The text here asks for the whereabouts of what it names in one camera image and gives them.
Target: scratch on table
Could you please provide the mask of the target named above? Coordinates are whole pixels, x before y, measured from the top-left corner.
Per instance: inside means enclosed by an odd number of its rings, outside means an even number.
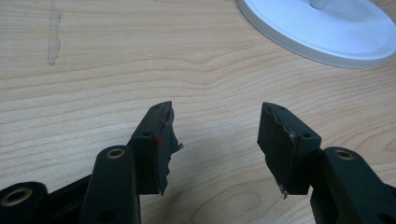
[[[61,13],[55,7],[55,1],[50,1],[50,17],[49,17],[49,65],[55,65],[58,58],[58,52],[61,48],[58,31],[59,23],[61,23]]]

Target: wooden table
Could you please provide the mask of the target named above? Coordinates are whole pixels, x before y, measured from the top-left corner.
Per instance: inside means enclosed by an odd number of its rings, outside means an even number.
[[[396,21],[396,2],[377,0]],[[143,223],[313,223],[286,201],[256,144],[262,102],[359,152],[396,186],[396,58],[344,69],[261,35],[234,0],[1,1],[0,187],[54,191],[126,144],[150,106],[173,101],[184,148]]]

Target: white lamp base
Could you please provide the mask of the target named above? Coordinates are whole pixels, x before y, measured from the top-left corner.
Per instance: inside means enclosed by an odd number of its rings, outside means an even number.
[[[339,67],[383,63],[396,51],[396,26],[369,0],[331,0],[322,10],[309,0],[237,0],[249,22],[278,45]]]

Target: screw hole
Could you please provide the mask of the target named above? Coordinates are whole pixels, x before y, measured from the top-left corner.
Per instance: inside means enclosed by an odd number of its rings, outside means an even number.
[[[311,137],[311,134],[309,134],[309,133],[303,133],[302,136],[303,136],[304,138],[310,138],[310,137]]]
[[[1,205],[10,207],[24,202],[32,195],[33,191],[28,188],[19,188],[10,192],[6,197],[1,200]]]
[[[105,211],[103,213],[101,213],[98,217],[98,221],[100,223],[107,223],[110,222],[114,219],[116,215],[114,214],[113,211]]]
[[[395,224],[396,223],[396,219],[394,217],[391,217],[388,214],[385,213],[378,213],[376,214],[376,216],[379,218],[379,220],[381,220],[383,223],[386,224]]]
[[[336,150],[335,155],[343,160],[348,160],[348,161],[353,160],[353,156],[343,150]]]
[[[114,148],[108,151],[106,155],[110,159],[116,159],[118,157],[121,157],[124,153],[125,151],[123,149]]]

